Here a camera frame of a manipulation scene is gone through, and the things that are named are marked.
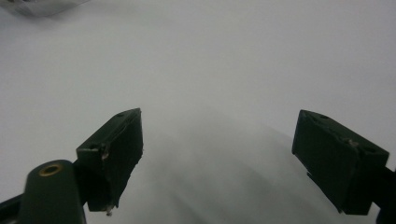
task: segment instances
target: white tabletop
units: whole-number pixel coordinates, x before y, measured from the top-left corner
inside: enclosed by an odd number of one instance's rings
[[[91,0],[49,18],[0,8],[0,201],[113,115],[145,151],[88,223],[375,223],[338,214],[291,155],[300,109],[391,153],[396,2]]]

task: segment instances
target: transparent plastic object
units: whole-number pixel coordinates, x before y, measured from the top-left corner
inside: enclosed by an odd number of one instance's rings
[[[28,16],[50,16],[89,0],[14,0],[18,12]]]

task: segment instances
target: dark object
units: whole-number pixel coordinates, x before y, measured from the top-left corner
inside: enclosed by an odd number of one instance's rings
[[[140,109],[114,116],[77,153],[74,163],[51,161],[36,167],[24,194],[0,203],[0,224],[85,223],[85,202],[91,211],[110,215],[143,154]]]
[[[389,153],[345,126],[302,110],[292,153],[339,212],[367,215],[381,207],[377,223],[396,223],[395,174],[386,168]]]

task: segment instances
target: white surface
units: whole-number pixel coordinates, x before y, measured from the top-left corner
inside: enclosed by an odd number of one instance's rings
[[[337,214],[291,155],[300,109],[391,153],[396,3],[91,0],[0,10],[0,200],[141,107],[145,152],[112,218],[89,223],[375,223]]]

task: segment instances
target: gray background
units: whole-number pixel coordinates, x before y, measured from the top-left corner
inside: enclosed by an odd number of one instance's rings
[[[300,109],[390,151],[396,3],[91,0],[0,8],[0,201],[111,116],[141,107],[145,152],[113,217],[88,223],[375,223],[339,215],[290,153]]]

